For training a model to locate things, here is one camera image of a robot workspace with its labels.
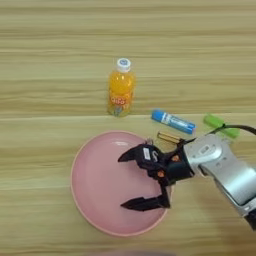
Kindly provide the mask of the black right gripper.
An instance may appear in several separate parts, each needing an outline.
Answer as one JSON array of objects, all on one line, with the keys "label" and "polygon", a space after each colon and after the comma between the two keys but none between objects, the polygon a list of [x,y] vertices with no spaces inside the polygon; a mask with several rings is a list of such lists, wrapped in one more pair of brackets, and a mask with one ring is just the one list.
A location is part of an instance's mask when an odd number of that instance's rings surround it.
[{"label": "black right gripper", "polygon": [[[124,152],[119,158],[119,162],[136,161],[141,163],[145,160],[143,153],[143,144]],[[157,197],[144,198],[138,197],[130,199],[121,204],[128,210],[149,211],[154,209],[169,209],[170,204],[170,189],[164,186],[174,185],[177,181],[192,178],[194,171],[191,169],[187,157],[182,149],[176,149],[169,153],[158,151],[155,155],[156,159],[147,170],[149,177],[157,180],[161,185],[161,194]]]}]

